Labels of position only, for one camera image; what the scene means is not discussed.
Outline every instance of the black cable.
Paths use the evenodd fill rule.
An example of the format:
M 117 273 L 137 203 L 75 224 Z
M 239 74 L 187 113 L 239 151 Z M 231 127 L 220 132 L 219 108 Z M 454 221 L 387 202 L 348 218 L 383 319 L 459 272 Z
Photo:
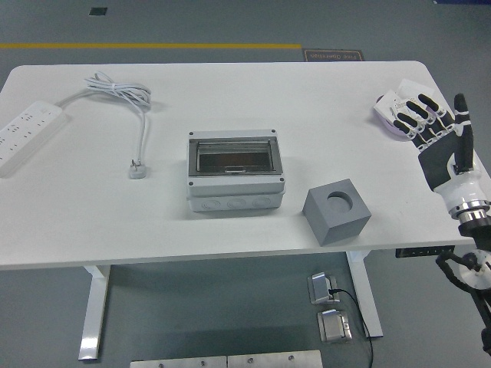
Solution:
M 358 309 L 358 313 L 360 314 L 361 322 L 363 323 L 363 326 L 364 326 L 365 330 L 367 330 L 367 335 L 368 335 L 367 337 L 368 337 L 368 341 L 370 342 L 370 354 L 371 354 L 371 356 L 370 356 L 370 363 L 368 364 L 368 367 L 371 368 L 372 365 L 374 364 L 374 345 L 371 342 L 370 331 L 368 330 L 368 326 L 365 323 L 365 319 L 363 318 L 363 314 L 361 313 L 360 304 L 358 304 L 357 300 L 354 299 L 353 295 L 351 295 L 345 289 L 329 289 L 329 294 L 330 295 L 333 295 L 333 294 L 336 294 L 336 293 L 339 293 L 339 292 L 346 293 L 346 294 L 348 294 L 350 296 L 350 298 L 354 302 L 354 305 L 356 305 L 356 308 Z
M 452 261 L 458 263 L 459 265 L 466 266 L 470 270 L 474 270 L 476 272 L 479 272 L 480 266 L 477 264 L 476 259 L 472 259 L 471 256 L 465 255 L 464 257 L 459 257 L 458 255 L 455 255 L 451 251 L 443 251 L 440 253 L 440 255 L 436 259 L 436 263 L 438 267 L 440 267 L 440 270 L 443 271 L 447 279 L 457 286 L 460 290 L 465 291 L 466 293 L 470 292 L 470 287 L 466 283 L 462 282 L 459 280 L 459 278 L 453 274 L 452 268 L 447 264 L 447 261 L 451 259 Z

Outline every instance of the electrical plug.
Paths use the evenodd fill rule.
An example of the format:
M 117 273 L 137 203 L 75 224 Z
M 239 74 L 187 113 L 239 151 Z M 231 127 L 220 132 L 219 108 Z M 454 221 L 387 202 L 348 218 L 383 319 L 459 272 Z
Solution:
M 142 179 L 147 176 L 147 167 L 142 164 L 141 161 L 137 160 L 137 162 L 135 162 L 135 160 L 132 159 L 129 174 L 130 179 Z

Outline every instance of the power cord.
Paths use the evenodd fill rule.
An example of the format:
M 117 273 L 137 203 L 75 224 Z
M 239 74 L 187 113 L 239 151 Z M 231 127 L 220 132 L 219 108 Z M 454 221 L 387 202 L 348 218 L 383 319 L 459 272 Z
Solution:
M 143 164 L 142 151 L 143 151 L 143 138 L 145 136 L 145 113 L 142 107 L 150 107 L 150 94 L 151 91 L 148 87 L 138 83 L 115 83 L 105 73 L 98 71 L 92 78 L 85 78 L 87 89 L 78 94 L 74 94 L 64 100 L 58 102 L 56 105 L 62 107 L 63 105 L 71 102 L 80 97 L 86 97 L 95 93 L 106 93 L 115 97 L 123 98 L 128 101 L 140 114 L 141 130 L 140 138 L 138 140 L 137 158 L 131 160 L 130 165 L 130 178 L 142 179 L 147 175 L 147 167 Z
M 334 295 L 334 294 L 340 293 L 340 292 L 348 294 L 349 297 L 352 299 L 354 305 L 356 305 L 356 308 L 358 309 L 358 313 L 360 314 L 361 322 L 363 323 L 365 330 L 367 330 L 367 335 L 368 335 L 367 338 L 368 338 L 368 341 L 370 342 L 370 363 L 368 364 L 368 366 L 369 366 L 369 368 L 371 368 L 374 364 L 374 345 L 372 344 L 372 341 L 371 341 L 371 335 L 370 335 L 370 331 L 368 330 L 368 326 L 365 323 L 365 319 L 363 318 L 363 314 L 361 313 L 360 304 L 357 302 L 356 299 L 354 299 L 353 295 L 351 295 L 345 289 L 329 289 L 330 295 Z

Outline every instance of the robotic hand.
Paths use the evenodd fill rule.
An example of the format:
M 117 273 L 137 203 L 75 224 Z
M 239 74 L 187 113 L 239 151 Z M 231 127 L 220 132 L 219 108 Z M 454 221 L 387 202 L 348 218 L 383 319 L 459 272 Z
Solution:
M 479 187 L 481 172 L 474 161 L 473 131 L 462 94 L 454 100 L 455 117 L 424 94 L 417 102 L 408 100 L 407 112 L 394 115 L 393 127 L 409 137 L 419 149 L 418 156 L 428 186 L 442 195 L 453 219 L 460 221 L 462 236 L 472 237 L 477 250 L 459 257 L 445 251 L 437 264 L 450 282 L 470 293 L 485 328 L 483 349 L 491 355 L 491 220 L 489 202 Z M 448 260 L 460 264 L 460 277 L 453 274 Z
M 479 187 L 481 171 L 474 161 L 473 131 L 463 94 L 454 100 L 455 118 L 424 94 L 406 102 L 410 114 L 398 113 L 393 122 L 419 149 L 428 186 L 440 194 L 447 211 L 460 221 L 460 234 L 478 238 L 478 248 L 491 250 L 489 202 Z

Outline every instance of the power outlet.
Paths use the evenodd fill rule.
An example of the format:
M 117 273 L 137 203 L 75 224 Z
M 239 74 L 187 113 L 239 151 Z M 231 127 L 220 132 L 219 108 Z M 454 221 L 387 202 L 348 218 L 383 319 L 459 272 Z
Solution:
M 28 158 L 65 121 L 60 107 L 36 101 L 0 130 L 0 177 Z

